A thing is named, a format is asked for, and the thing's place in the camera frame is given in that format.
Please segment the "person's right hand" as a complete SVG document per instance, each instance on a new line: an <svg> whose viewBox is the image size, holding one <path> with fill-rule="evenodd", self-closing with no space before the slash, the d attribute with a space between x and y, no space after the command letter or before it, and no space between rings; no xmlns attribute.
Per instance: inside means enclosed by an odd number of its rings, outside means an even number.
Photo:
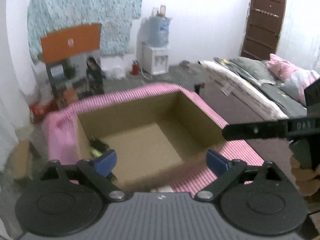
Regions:
<svg viewBox="0 0 320 240"><path fill-rule="evenodd" d="M289 144L291 173L303 197L311 197L319 191L319 165L312 168L311 151L307 140L294 140Z"/></svg>

